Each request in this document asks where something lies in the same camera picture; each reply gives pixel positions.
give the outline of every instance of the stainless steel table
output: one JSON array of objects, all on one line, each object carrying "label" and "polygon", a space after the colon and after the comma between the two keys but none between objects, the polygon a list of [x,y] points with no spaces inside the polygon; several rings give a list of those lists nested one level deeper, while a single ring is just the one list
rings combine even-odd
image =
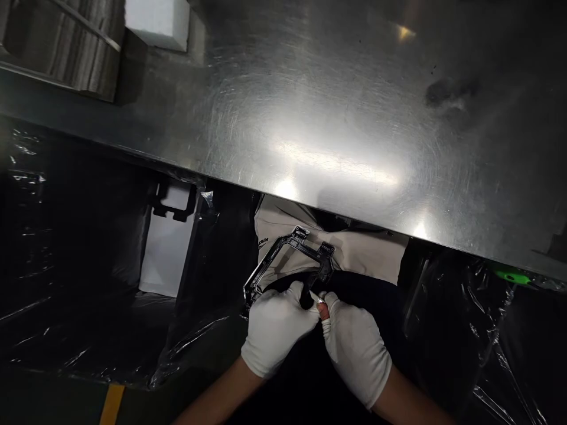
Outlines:
[{"label": "stainless steel table", "polygon": [[564,9],[202,1],[115,104],[2,72],[0,113],[567,279]]}]

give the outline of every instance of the black fabric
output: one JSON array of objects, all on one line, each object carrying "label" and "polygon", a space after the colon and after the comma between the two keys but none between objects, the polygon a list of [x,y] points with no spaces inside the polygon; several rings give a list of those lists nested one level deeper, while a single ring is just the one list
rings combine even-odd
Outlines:
[{"label": "black fabric", "polygon": [[[308,273],[286,276],[268,289],[286,290]],[[325,288],[374,316],[395,366],[413,379],[413,361],[402,333],[402,300],[398,288],[383,280],[335,272]],[[369,413],[335,371],[325,348],[321,322],[295,344],[276,375],[232,416],[229,423],[386,423]]]}]

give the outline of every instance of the white box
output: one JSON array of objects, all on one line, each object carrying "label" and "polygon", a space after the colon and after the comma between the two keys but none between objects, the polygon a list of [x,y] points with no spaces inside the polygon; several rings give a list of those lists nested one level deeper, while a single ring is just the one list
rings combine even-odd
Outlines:
[{"label": "white box", "polygon": [[126,0],[126,27],[146,44],[187,50],[187,0]]}]

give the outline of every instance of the fingertip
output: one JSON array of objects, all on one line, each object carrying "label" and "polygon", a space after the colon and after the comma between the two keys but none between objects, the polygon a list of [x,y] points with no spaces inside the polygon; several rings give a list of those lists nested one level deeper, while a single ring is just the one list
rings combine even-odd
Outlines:
[{"label": "fingertip", "polygon": [[301,297],[301,291],[303,291],[303,282],[294,280],[291,285],[289,285],[289,288],[286,292],[293,294],[294,298],[299,301],[299,298]]},{"label": "fingertip", "polygon": [[331,317],[331,315],[329,314],[329,308],[325,303],[318,303],[317,311],[319,311],[319,316],[321,317],[322,321],[327,320]]}]

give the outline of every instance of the white glove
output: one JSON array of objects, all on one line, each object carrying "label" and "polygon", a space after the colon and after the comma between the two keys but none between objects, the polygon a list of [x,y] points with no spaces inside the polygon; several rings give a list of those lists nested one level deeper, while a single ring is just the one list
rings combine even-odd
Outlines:
[{"label": "white glove", "polygon": [[364,309],[342,302],[334,292],[320,296],[324,296],[330,314],[322,325],[333,366],[348,389],[371,409],[392,367],[374,317]]},{"label": "white glove", "polygon": [[266,291],[252,305],[248,336],[240,354],[260,378],[273,375],[299,338],[312,331],[319,321],[315,305],[303,310],[299,297],[303,283],[293,282],[287,291]]}]

